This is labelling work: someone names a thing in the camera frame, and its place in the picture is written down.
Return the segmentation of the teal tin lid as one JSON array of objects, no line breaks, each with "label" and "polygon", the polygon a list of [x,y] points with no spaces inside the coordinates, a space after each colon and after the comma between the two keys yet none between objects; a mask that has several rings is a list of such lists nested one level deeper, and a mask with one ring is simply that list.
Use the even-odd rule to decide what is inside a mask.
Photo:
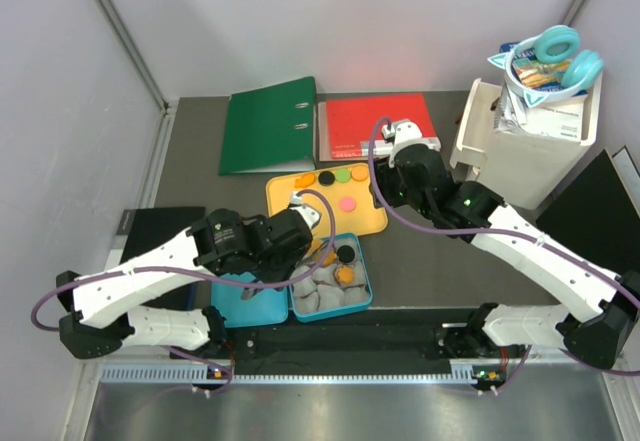
[{"label": "teal tin lid", "polygon": [[259,289],[248,298],[243,287],[214,282],[211,304],[224,318],[226,328],[276,325],[289,315],[288,294],[284,289]]}]

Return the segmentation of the orange scalloped cookie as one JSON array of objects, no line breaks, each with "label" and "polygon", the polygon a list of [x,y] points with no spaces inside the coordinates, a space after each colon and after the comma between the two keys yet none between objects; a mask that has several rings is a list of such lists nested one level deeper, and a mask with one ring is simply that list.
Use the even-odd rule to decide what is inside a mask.
[{"label": "orange scalloped cookie", "polygon": [[322,265],[323,266],[329,266],[331,264],[333,264],[335,262],[335,260],[337,259],[337,254],[334,250],[332,250],[327,257],[324,259]]}]

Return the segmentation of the orange flower cookie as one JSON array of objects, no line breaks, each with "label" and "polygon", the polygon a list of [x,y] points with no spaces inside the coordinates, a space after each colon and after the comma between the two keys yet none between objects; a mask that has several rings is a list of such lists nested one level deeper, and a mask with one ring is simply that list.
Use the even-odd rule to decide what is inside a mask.
[{"label": "orange flower cookie", "polygon": [[355,280],[355,271],[350,266],[339,266],[334,271],[334,277],[341,285],[349,285]]}]

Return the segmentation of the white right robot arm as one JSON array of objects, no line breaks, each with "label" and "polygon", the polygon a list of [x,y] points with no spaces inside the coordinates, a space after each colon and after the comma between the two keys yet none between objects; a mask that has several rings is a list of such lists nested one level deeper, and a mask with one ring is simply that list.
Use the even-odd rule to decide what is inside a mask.
[{"label": "white right robot arm", "polygon": [[367,159],[374,200],[416,231],[459,239],[495,256],[550,293],[550,306],[486,303],[466,327],[466,341],[487,357],[500,347],[559,349],[613,371],[639,322],[639,274],[617,274],[570,251],[478,182],[457,182],[440,153],[411,121],[381,118],[373,128],[391,153]]}]

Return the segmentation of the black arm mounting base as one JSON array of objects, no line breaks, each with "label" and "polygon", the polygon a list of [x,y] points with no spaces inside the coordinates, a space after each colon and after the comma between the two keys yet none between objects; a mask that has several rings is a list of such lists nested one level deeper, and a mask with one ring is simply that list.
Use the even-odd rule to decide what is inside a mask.
[{"label": "black arm mounting base", "polygon": [[469,308],[369,309],[304,323],[229,328],[222,352],[239,363],[320,360],[330,355],[400,354],[413,359],[511,359],[521,348],[499,348],[471,326]]}]

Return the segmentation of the metal kitchen tongs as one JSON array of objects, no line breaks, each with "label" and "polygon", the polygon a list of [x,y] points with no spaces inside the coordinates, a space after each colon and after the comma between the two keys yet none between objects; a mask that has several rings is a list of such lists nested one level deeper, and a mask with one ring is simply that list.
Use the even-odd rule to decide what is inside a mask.
[{"label": "metal kitchen tongs", "polygon": [[[322,241],[320,244],[313,244],[309,252],[305,257],[295,266],[294,270],[290,273],[290,278],[301,276],[303,273],[309,271],[323,256],[328,245],[327,241]],[[262,293],[262,290],[256,288],[246,288],[242,290],[241,299],[243,301],[249,301],[255,296]]]}]

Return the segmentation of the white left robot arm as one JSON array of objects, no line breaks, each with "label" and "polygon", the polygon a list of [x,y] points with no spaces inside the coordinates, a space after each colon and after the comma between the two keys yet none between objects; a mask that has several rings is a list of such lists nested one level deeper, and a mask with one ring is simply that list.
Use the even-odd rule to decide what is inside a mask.
[{"label": "white left robot arm", "polygon": [[252,293],[283,282],[310,248],[321,218],[306,203],[271,217],[217,209],[145,254],[80,277],[80,286],[59,298],[67,311],[59,321],[59,339],[77,359],[129,346],[170,346],[216,357],[227,343],[217,308],[155,308],[151,301],[211,275],[249,274]]}]

